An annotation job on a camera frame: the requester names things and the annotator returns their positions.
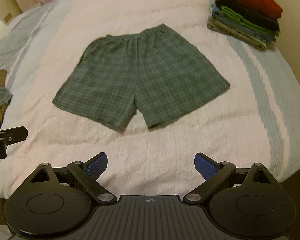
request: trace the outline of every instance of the blue stripe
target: blue stripe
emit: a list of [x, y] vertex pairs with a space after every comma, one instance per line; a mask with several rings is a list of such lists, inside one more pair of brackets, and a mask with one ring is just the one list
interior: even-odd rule
[[[37, 34], [41, 31], [42, 29], [42, 24], [43, 22], [45, 21], [45, 19], [48, 17], [49, 13], [53, 10], [53, 8], [57, 5], [58, 3], [57, 2], [52, 2], [52, 3], [49, 3], [47, 5], [44, 5], [44, 6], [41, 6], [39, 7], [37, 10], [34, 10], [32, 11], [30, 14], [26, 15], [25, 18], [23, 18], [20, 22], [19, 22], [19, 26], [20, 28], [23, 28], [23, 24], [21, 22], [24, 22], [26, 21], [27, 18], [35, 18], [37, 21], [35, 21], [33, 24], [34, 27], [41, 21], [40, 25], [36, 27], [32, 37], [31, 37], [31, 40], [28, 42], [28, 39], [25, 39], [25, 43], [28, 42], [28, 44], [24, 47], [21, 55], [20, 55], [20, 58], [18, 60], [18, 62], [16, 63], [16, 67], [13, 69], [13, 73], [11, 75], [12, 78], [10, 78], [8, 84], [6, 84], [6, 87], [8, 89], [11, 89], [11, 87], [13, 86], [13, 82], [14, 82], [14, 79], [15, 79], [15, 76], [19, 70], [19, 67], [20, 67], [20, 64], [22, 62], [22, 60], [24, 59], [25, 55], [27, 54], [30, 46], [31, 46], [31, 43], [32, 41], [34, 40], [34, 38], [37, 36]], [[10, 35], [16, 35], [16, 33], [14, 32], [18, 32], [18, 27], [17, 28], [14, 28], [11, 32], [10, 32]]]
[[227, 39], [230, 46], [242, 59], [244, 66], [249, 74], [253, 93], [258, 105], [258, 114], [260, 115], [261, 121], [264, 124], [264, 127], [267, 131], [267, 136], [269, 138], [270, 166], [268, 167], [268, 169], [271, 170], [271, 173], [276, 177], [277, 175], [279, 175], [283, 162], [283, 157], [280, 156], [283, 155], [283, 138], [277, 118], [270, 108], [269, 98], [260, 72], [245, 51], [242, 45], [242, 41], [239, 41], [238, 39], [231, 36], [227, 36]]
[[254, 51], [254, 55], [268, 76], [288, 131], [290, 155], [287, 170], [295, 170], [296, 167], [300, 168], [300, 158], [296, 158], [296, 155], [300, 155], [300, 85], [280, 52]]

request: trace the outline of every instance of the plaid shorts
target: plaid shorts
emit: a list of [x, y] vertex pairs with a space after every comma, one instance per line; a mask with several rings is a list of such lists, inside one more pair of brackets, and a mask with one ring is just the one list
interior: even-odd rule
[[93, 41], [52, 102], [121, 132], [137, 109], [148, 128], [164, 127], [229, 87], [195, 46], [162, 24]]

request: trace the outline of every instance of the bedspread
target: bedspread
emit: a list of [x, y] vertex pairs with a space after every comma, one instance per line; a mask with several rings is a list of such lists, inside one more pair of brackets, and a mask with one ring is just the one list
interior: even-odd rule
[[[52, 167], [108, 155], [98, 182], [115, 195], [180, 194], [204, 179], [203, 152], [237, 167], [263, 163], [283, 181], [300, 169], [300, 86], [277, 49], [260, 52], [206, 27], [213, 0], [59, 0], [26, 12], [0, 40], [0, 68], [13, 94], [2, 129], [25, 126], [26, 141], [0, 160], [8, 198], [43, 162]], [[229, 91], [163, 128], [137, 112], [123, 134], [57, 109], [52, 99], [84, 49], [107, 34], [165, 23], [194, 44], [230, 82]]]

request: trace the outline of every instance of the elastic waistband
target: elastic waistband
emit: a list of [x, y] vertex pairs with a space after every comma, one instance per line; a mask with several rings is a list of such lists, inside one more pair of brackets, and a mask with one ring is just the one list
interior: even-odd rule
[[158, 31], [162, 31], [162, 30], [170, 30], [170, 28], [165, 25], [164, 23], [163, 24], [160, 24], [156, 27], [153, 27], [153, 28], [149, 28], [149, 29], [145, 29], [143, 30], [142, 32], [140, 33], [135, 33], [135, 34], [124, 34], [124, 35], [120, 35], [120, 36], [112, 36], [112, 35], [107, 35], [106, 38], [128, 38], [128, 39], [131, 39], [131, 38], [139, 38], [139, 37], [143, 37], [143, 36], [147, 36], [147, 35], [154, 35], [156, 34]]

